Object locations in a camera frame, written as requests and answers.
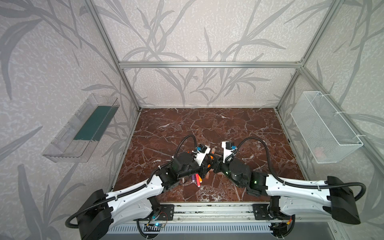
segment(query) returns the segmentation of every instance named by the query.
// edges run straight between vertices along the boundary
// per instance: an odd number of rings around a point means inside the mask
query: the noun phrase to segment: white wire mesh basket
[[[363,145],[319,91],[303,92],[291,116],[317,163],[338,162]]]

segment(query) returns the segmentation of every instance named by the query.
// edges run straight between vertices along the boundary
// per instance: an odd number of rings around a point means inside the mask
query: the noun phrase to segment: brown marble tabletop
[[[272,108],[197,108],[143,109],[131,144],[122,164],[114,190],[120,190],[147,179],[153,169],[171,160],[180,141],[194,134],[197,144],[216,147],[222,152],[222,141],[235,145],[249,136],[266,142],[272,163],[280,177],[304,180],[300,168]],[[188,139],[183,149],[193,149]],[[258,141],[249,140],[236,157],[252,171],[268,172],[266,155]],[[191,179],[157,196],[160,202],[199,201],[269,201],[268,197],[252,197],[223,175],[209,173],[198,188]]]

